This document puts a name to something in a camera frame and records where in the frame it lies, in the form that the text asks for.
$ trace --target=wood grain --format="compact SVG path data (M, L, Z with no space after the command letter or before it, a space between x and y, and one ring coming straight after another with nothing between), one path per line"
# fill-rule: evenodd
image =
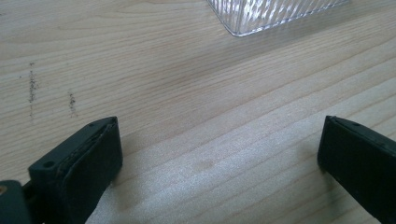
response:
M89 223L376 223L316 156L326 115L396 139L396 4L236 38L203 0L0 2L0 179L118 116Z

